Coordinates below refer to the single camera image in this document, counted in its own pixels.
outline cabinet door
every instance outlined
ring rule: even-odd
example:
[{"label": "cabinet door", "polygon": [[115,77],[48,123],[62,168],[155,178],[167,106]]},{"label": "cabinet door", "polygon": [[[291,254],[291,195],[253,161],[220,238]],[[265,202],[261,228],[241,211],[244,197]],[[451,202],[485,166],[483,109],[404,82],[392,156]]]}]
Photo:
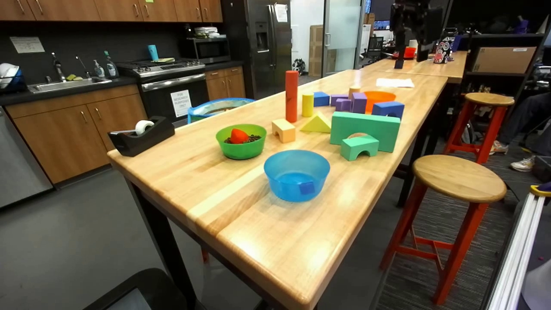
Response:
[{"label": "cabinet door", "polygon": [[105,151],[112,151],[108,132],[134,130],[139,120],[146,120],[139,95],[118,97],[87,106]]},{"label": "cabinet door", "polygon": [[244,97],[242,70],[232,68],[227,70],[227,89],[230,97]]},{"label": "cabinet door", "polygon": [[174,4],[172,0],[155,0],[146,2],[139,0],[143,20],[144,21],[175,21]]},{"label": "cabinet door", "polygon": [[220,0],[201,0],[203,23],[222,23]]},{"label": "cabinet door", "polygon": [[25,0],[3,0],[0,21],[34,21],[34,16]]},{"label": "cabinet door", "polygon": [[38,21],[100,21],[89,0],[27,0],[27,4]]},{"label": "cabinet door", "polygon": [[94,0],[101,21],[143,21],[137,0]]},{"label": "cabinet door", "polygon": [[199,23],[201,6],[199,0],[174,0],[175,18],[180,23]]},{"label": "cabinet door", "polygon": [[229,97],[225,71],[206,73],[208,101]]},{"label": "cabinet door", "polygon": [[108,164],[86,108],[34,114],[13,123],[55,185]]}]

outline red fruit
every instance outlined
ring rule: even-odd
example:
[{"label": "red fruit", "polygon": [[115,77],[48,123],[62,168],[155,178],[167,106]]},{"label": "red fruit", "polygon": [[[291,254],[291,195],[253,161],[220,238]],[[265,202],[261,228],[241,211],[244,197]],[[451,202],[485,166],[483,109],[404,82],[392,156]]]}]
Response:
[{"label": "red fruit", "polygon": [[248,144],[248,135],[239,128],[234,128],[229,137],[229,144]]}]

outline person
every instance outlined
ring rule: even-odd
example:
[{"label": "person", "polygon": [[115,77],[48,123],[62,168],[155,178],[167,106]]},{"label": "person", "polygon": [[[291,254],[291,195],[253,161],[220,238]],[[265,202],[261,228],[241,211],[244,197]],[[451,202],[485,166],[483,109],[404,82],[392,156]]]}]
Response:
[{"label": "person", "polygon": [[[490,149],[492,154],[506,154],[509,144],[516,135],[527,130],[528,125],[542,125],[551,118],[551,90],[545,94],[537,94],[527,97],[506,120],[502,125],[497,140]],[[532,157],[511,163],[511,170],[518,173],[530,173],[533,168],[535,156],[551,156],[551,126],[544,128],[544,132],[530,144]]]}]

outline wooden table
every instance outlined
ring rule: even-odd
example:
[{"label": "wooden table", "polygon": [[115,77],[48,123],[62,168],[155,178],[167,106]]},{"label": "wooden table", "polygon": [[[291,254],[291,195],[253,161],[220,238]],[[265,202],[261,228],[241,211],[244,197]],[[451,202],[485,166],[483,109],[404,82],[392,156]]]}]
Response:
[{"label": "wooden table", "polygon": [[[356,83],[361,90],[377,90],[377,78],[392,77],[370,68],[346,71],[301,87],[299,97],[347,94]],[[392,90],[404,104],[392,154],[347,163],[337,145],[329,145],[329,135],[301,132],[296,142],[279,144],[270,123],[284,118],[284,94],[179,128],[175,137],[137,157],[108,154],[129,182],[161,261],[191,307],[192,288],[165,218],[210,249],[267,302],[282,309],[316,306],[447,82],[430,75],[411,80],[415,89]],[[260,157],[229,161],[220,154],[215,133],[239,123],[268,130]],[[330,163],[322,194],[308,204],[275,199],[263,176],[263,163],[291,149],[313,151]]]},{"label": "wooden table", "polygon": [[382,59],[375,64],[370,64],[368,68],[370,71],[385,75],[394,73],[401,77],[444,77],[447,78],[447,83],[459,85],[465,73],[465,63],[466,52],[456,52],[452,54],[452,61],[446,64],[432,64],[432,59],[427,59],[423,63],[404,61],[403,70],[394,70],[394,59]]}]

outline wooden cabinet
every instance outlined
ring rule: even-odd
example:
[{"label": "wooden cabinet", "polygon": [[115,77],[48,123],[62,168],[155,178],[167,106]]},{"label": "wooden cabinet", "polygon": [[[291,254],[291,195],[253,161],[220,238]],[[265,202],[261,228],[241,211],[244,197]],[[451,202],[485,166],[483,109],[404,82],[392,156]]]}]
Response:
[{"label": "wooden cabinet", "polygon": [[106,166],[106,133],[144,120],[136,87],[7,106],[7,113],[55,185]]},{"label": "wooden cabinet", "polygon": [[174,0],[177,21],[222,23],[220,0]]},{"label": "wooden cabinet", "polygon": [[229,68],[206,73],[208,99],[244,97],[242,70]]},{"label": "wooden cabinet", "polygon": [[98,21],[89,0],[5,0],[0,21]]},{"label": "wooden cabinet", "polygon": [[175,21],[172,0],[94,0],[101,21]]}]

